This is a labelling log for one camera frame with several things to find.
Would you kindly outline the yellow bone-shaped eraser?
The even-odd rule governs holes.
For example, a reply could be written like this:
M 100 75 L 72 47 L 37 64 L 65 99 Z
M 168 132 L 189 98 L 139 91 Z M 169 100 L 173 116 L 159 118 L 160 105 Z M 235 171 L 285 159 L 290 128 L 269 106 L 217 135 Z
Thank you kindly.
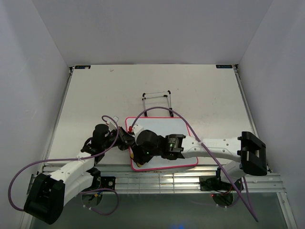
M 135 162 L 133 153 L 130 154 L 130 158 L 132 159 L 133 162 Z M 136 163 L 137 167 L 142 167 L 142 164 L 139 164 L 138 162 L 135 162 L 135 163 Z

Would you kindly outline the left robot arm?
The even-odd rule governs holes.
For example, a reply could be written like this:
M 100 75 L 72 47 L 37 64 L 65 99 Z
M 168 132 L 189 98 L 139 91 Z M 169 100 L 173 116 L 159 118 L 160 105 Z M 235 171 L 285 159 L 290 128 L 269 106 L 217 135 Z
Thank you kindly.
M 109 130 L 105 124 L 96 125 L 74 161 L 46 175 L 37 175 L 24 205 L 24 211 L 47 224 L 53 224 L 64 206 L 84 190 L 101 186 L 96 164 L 104 157 L 103 151 L 117 147 L 126 150 L 134 144 L 134 136 L 121 127 Z

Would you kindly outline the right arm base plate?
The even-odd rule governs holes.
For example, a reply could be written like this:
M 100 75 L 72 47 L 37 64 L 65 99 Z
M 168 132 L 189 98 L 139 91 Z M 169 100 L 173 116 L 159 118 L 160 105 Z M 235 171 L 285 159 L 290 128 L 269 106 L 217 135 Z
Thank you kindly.
M 215 176 L 200 176 L 199 184 L 201 191 L 229 191 L 234 190 L 231 183 L 222 182 Z

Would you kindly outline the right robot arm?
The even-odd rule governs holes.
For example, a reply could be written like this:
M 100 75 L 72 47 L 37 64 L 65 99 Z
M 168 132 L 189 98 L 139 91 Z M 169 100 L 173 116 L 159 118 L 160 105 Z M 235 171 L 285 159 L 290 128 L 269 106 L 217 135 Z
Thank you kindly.
M 137 165 L 144 165 L 155 156 L 169 160 L 193 157 L 228 159 L 230 163 L 217 169 L 213 181 L 220 189 L 227 189 L 245 175 L 267 175 L 266 145 L 246 131 L 239 137 L 199 142 L 192 136 L 161 136 L 150 130 L 142 130 L 136 133 L 131 149 L 131 158 Z

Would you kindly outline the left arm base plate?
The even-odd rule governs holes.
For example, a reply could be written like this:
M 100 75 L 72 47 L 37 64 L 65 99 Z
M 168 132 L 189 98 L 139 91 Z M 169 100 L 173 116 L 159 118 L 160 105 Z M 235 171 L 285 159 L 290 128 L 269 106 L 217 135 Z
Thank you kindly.
M 107 188 L 107 189 L 115 190 L 116 177 L 113 176 L 100 177 L 98 178 L 98 182 L 99 182 L 98 188 Z

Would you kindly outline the pink framed whiteboard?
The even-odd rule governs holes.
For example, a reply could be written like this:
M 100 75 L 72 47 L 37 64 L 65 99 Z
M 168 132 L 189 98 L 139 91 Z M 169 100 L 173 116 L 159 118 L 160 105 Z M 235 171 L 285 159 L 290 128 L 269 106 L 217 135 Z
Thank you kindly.
M 151 130 L 158 135 L 165 137 L 169 134 L 189 135 L 189 128 L 185 122 L 178 117 L 140 117 L 136 125 L 142 126 L 144 129 Z M 194 167 L 198 165 L 198 158 L 192 157 L 189 159 L 168 160 L 160 156 L 154 156 L 148 163 L 139 167 L 131 160 L 132 170 L 135 172 L 153 171 L 160 169 L 171 169 L 181 167 Z

